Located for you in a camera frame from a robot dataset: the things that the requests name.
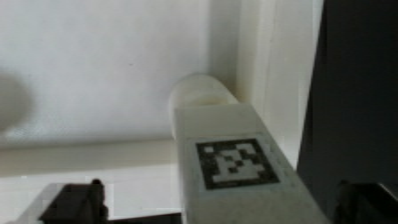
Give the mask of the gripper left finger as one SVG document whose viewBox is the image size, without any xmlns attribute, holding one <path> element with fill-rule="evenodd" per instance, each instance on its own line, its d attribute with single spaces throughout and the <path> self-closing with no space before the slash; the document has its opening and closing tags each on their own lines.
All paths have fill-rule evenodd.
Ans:
<svg viewBox="0 0 398 224">
<path fill-rule="evenodd" d="M 100 179 L 89 184 L 68 184 L 39 216 L 43 224 L 109 224 L 105 185 Z"/>
</svg>

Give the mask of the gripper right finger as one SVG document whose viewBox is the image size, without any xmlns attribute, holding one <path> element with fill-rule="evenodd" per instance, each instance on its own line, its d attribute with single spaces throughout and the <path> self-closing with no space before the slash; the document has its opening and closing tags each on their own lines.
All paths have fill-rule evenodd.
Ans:
<svg viewBox="0 0 398 224">
<path fill-rule="evenodd" d="M 340 183 L 333 224 L 398 224 L 398 183 Z"/>
</svg>

